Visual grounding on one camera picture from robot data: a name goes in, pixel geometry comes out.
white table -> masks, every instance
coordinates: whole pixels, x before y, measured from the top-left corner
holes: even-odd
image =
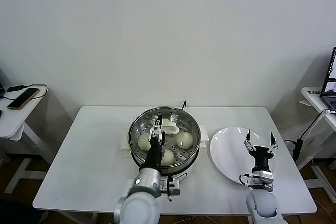
[[[322,101],[320,98],[321,88],[312,87],[312,88],[302,88],[301,93],[307,99],[307,101],[317,110],[317,112],[321,112],[322,110],[328,109],[328,106]],[[323,117],[326,122],[331,126],[331,128],[336,131],[336,115],[329,114]],[[297,160],[298,168],[301,169],[304,167],[309,161],[313,159],[315,155],[317,155],[323,148],[328,147],[325,145],[329,141],[330,138],[335,138],[335,134],[331,134],[329,137],[322,136],[319,139],[315,139],[312,144],[304,145],[302,147],[302,153]],[[329,165],[330,169],[336,168],[336,161]],[[317,179],[309,179],[305,180],[308,188],[319,188],[322,187],[325,193],[328,195],[331,202],[336,203],[336,192],[329,184],[327,178],[324,176],[322,170],[318,166],[311,166],[312,171],[316,175]]]
[[[33,206],[74,212],[113,212],[129,179],[138,173],[132,158],[119,145],[132,121],[152,107],[84,106],[80,109],[59,149]],[[283,214],[316,211],[311,195],[265,108],[185,107],[204,125],[211,138],[229,126],[251,128],[269,138],[272,131],[276,154],[274,194]],[[181,182],[181,195],[169,202],[159,198],[162,214],[248,215],[245,196],[249,189],[231,182],[213,165],[207,148],[201,148],[194,168]]]
[[[39,88],[40,91],[35,97],[41,96],[46,92],[46,87],[44,86],[32,86],[33,88]],[[4,94],[8,98],[15,99],[20,94],[22,94],[26,89],[19,91],[14,91]],[[12,102],[6,98],[0,99],[0,109],[2,114],[0,117],[0,138],[10,138],[11,140],[17,141],[21,138],[22,132],[24,132],[37,146],[39,154],[48,162],[53,161],[54,154],[47,147],[47,145],[34,133],[34,131],[25,123],[25,120],[40,102],[42,98],[30,100],[22,109],[20,110],[10,110],[7,106]],[[26,167],[29,165],[31,159],[25,158],[18,168],[17,172],[13,176],[12,180],[9,182],[7,188],[5,189],[6,193],[12,193],[15,189],[17,183],[22,178],[28,179],[43,179],[45,172],[37,171],[27,171]]]

white plate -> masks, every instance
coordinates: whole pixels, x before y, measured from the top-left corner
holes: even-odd
[[[230,180],[239,182],[239,176],[251,173],[254,167],[254,158],[248,154],[244,145],[248,129],[242,127],[229,127],[218,131],[210,142],[210,155],[218,168]],[[251,131],[251,143],[253,145],[270,147],[269,138],[260,137]],[[275,155],[268,161],[269,169],[275,171]]]

white wall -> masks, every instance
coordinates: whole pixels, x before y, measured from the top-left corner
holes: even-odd
[[[0,68],[47,83],[30,118],[57,146],[83,105],[265,106],[285,138],[313,110],[334,0],[0,0]]]

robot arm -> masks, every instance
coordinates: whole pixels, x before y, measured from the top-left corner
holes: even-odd
[[[273,151],[279,146],[271,133],[271,149],[262,146],[253,146],[251,143],[251,130],[244,142],[249,154],[255,160],[252,174],[243,176],[248,178],[247,186],[253,190],[246,196],[246,205],[251,213],[254,224],[285,224],[280,211],[278,201],[270,192],[273,191],[274,174],[270,171],[268,160],[273,158]]]
[[[120,224],[157,224],[160,218],[159,204],[156,198],[162,193],[169,200],[180,194],[180,182],[172,177],[161,180],[160,164],[164,132],[159,117],[150,130],[149,149],[145,162],[139,168],[139,174],[133,181],[126,197],[120,198],[114,210],[114,222]]]

smartphone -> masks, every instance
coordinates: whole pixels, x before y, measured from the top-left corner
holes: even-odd
[[[36,88],[28,88],[25,92],[18,96],[7,108],[11,110],[20,110],[27,104],[40,90]]]

